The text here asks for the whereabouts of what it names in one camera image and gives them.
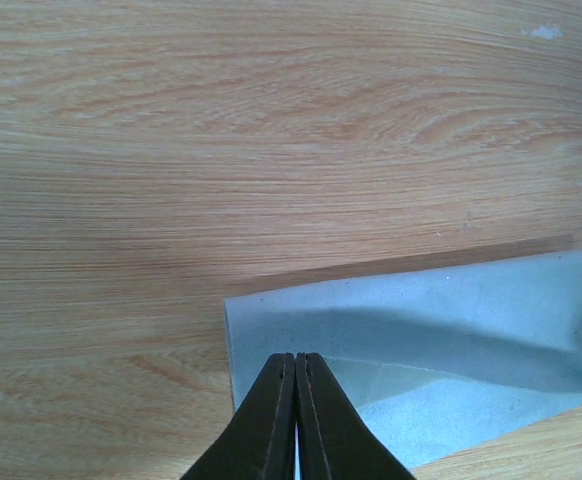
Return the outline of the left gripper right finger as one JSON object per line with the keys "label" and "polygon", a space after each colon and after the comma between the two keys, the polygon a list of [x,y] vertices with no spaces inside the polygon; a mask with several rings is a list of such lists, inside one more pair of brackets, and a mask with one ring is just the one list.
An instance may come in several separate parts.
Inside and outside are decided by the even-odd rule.
{"label": "left gripper right finger", "polygon": [[303,479],[411,479],[367,428],[326,361],[296,356],[296,423]]}

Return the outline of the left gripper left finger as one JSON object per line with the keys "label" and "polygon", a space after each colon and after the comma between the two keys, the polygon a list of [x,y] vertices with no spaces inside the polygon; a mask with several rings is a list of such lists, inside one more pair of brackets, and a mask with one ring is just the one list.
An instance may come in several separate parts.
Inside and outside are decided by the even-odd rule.
{"label": "left gripper left finger", "polygon": [[230,423],[184,479],[295,477],[295,358],[266,361]]}

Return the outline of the blue cleaning cloth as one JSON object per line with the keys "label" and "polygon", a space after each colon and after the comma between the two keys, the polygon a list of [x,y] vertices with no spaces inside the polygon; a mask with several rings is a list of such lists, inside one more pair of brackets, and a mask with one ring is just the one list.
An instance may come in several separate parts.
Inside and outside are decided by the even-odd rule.
{"label": "blue cleaning cloth", "polygon": [[224,303],[233,398],[318,353],[406,467],[582,404],[582,250],[307,284]]}

